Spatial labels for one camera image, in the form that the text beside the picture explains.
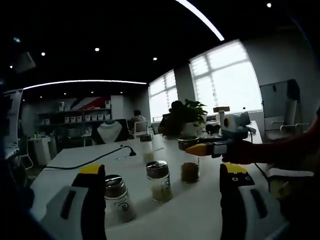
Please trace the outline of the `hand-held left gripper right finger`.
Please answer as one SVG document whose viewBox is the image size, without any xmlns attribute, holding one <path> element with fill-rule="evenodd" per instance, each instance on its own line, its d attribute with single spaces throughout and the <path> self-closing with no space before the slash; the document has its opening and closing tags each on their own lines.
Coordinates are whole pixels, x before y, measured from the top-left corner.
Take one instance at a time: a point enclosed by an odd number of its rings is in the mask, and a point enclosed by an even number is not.
<svg viewBox="0 0 320 240">
<path fill-rule="evenodd" d="M 222 163 L 219 170 L 222 240 L 284 240 L 288 221 L 280 203 L 259 188 L 248 170 Z"/>
</svg>

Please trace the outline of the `person's right hand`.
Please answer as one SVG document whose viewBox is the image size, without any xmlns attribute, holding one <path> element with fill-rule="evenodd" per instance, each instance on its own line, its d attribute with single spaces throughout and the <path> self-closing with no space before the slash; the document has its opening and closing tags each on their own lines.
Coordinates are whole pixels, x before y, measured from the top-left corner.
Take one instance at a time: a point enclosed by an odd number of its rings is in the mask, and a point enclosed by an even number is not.
<svg viewBox="0 0 320 240">
<path fill-rule="evenodd" d="M 248 165 L 254 162 L 254 145 L 248 141 L 233 141 L 227 145 L 226 153 L 222 154 L 224 163 Z"/>
</svg>

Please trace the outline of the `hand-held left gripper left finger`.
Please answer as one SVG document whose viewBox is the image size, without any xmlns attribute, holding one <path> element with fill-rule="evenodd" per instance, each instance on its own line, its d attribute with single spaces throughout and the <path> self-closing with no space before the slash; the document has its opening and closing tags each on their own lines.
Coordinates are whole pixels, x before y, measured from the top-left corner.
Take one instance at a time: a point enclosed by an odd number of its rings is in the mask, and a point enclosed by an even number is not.
<svg viewBox="0 0 320 240">
<path fill-rule="evenodd" d="M 41 220 L 54 240 L 105 240 L 105 166 L 80 170 L 47 204 Z"/>
</svg>

